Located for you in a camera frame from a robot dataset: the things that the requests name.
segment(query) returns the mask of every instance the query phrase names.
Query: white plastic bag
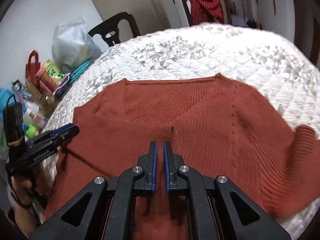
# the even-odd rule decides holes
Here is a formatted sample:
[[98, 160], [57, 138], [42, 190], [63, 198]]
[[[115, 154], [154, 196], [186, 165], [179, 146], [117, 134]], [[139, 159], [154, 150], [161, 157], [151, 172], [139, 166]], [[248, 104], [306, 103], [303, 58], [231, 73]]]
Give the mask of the white plastic bag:
[[63, 73], [71, 73], [82, 63], [89, 59], [93, 62], [102, 54], [85, 29], [86, 22], [82, 18], [55, 28], [52, 58]]

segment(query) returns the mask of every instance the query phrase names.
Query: bottle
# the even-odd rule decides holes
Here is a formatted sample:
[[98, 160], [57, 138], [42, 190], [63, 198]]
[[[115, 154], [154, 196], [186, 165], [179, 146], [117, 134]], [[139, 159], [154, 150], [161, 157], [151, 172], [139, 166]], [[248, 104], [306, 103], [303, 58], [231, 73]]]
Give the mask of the bottle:
[[34, 125], [39, 130], [44, 128], [45, 121], [39, 116], [28, 109], [26, 113], [23, 115], [23, 123], [27, 126]]
[[38, 114], [40, 112], [40, 107], [33, 103], [33, 102], [30, 102], [30, 101], [27, 101], [27, 100], [24, 100], [22, 102], [22, 105], [26, 108], [26, 109], [31, 109], [31, 111], [35, 114]]
[[58, 105], [56, 97], [51, 93], [44, 93], [43, 97], [39, 101], [41, 106], [41, 113], [49, 118]]

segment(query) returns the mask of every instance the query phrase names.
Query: chair backrest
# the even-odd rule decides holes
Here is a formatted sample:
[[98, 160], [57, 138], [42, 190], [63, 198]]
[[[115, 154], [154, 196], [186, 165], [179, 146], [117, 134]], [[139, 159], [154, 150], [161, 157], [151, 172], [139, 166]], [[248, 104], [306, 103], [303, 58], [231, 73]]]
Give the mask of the chair backrest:
[[[184, 11], [186, 13], [187, 19], [188, 19], [188, 23], [189, 26], [193, 25], [192, 22], [192, 16], [187, 4], [188, 0], [181, 0], [182, 1], [182, 5], [184, 8]], [[229, 1], [228, 0], [221, 0], [221, 7], [222, 7], [222, 12], [223, 12], [223, 18], [224, 18], [224, 24], [232, 24], [232, 20], [231, 20], [231, 13], [230, 13], [230, 8], [229, 8]]]
[[123, 19], [129, 22], [133, 37], [135, 38], [140, 36], [137, 23], [133, 15], [129, 12], [121, 12], [112, 16], [108, 20], [105, 20], [103, 23], [100, 23], [99, 25], [95, 26], [92, 30], [88, 32], [88, 34], [91, 37], [93, 37], [95, 34], [100, 34], [102, 39], [109, 45], [109, 47], [112, 47], [115, 44], [120, 43], [118, 24]]

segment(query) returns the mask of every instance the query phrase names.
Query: door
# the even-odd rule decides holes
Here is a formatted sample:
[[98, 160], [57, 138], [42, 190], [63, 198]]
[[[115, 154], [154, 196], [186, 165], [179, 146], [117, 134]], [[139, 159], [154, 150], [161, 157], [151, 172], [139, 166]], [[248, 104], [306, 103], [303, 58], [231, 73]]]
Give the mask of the door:
[[[141, 35], [170, 28], [161, 0], [92, 0], [92, 2], [103, 20], [119, 12], [132, 13]], [[121, 21], [118, 27], [121, 42], [133, 37], [127, 21]]]

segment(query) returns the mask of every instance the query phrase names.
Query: red cloth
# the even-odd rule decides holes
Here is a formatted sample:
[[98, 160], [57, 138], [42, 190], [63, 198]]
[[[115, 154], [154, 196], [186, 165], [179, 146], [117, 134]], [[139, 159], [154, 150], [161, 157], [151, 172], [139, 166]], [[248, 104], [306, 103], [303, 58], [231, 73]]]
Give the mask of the red cloth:
[[221, 0], [190, 0], [193, 25], [202, 22], [224, 23]]
[[266, 212], [290, 217], [320, 194], [320, 143], [306, 125], [295, 132], [255, 88], [217, 74], [178, 81], [107, 86], [75, 108], [80, 133], [60, 154], [50, 217], [98, 175], [119, 176], [158, 141], [156, 193], [136, 204], [135, 239], [188, 239], [183, 199], [169, 199], [164, 140], [203, 175], [228, 176]]

